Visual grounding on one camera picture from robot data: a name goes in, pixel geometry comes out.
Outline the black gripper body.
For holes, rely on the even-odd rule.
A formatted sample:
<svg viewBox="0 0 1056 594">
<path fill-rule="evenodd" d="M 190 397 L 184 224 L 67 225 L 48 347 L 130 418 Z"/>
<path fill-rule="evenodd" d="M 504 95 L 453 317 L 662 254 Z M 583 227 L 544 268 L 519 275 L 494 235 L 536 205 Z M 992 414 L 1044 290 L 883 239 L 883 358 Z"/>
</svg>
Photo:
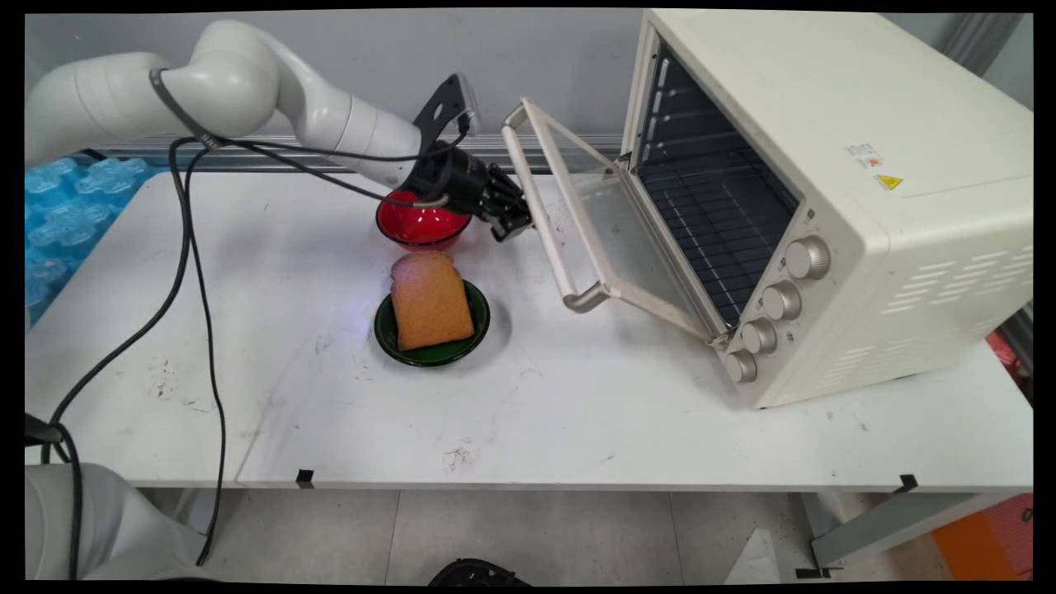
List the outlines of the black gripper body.
<svg viewBox="0 0 1056 594">
<path fill-rule="evenodd" d="M 488 166 L 457 147 L 430 147 L 408 174 L 408 191 L 427 208 L 493 217 Z"/>
</svg>

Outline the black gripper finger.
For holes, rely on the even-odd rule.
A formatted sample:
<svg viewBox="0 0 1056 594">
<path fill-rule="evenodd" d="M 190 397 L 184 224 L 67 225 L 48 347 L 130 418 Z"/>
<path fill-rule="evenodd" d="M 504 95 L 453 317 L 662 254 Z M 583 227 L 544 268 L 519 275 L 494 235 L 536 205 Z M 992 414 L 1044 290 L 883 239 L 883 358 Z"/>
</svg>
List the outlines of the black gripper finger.
<svg viewBox="0 0 1056 594">
<path fill-rule="evenodd" d="M 533 217 L 524 198 L 494 198 L 492 207 L 492 237 L 495 241 L 513 239 L 533 226 Z"/>
<path fill-rule="evenodd" d="M 486 173 L 486 214 L 493 217 L 528 217 L 528 204 L 518 185 L 497 164 L 487 165 Z"/>
</svg>

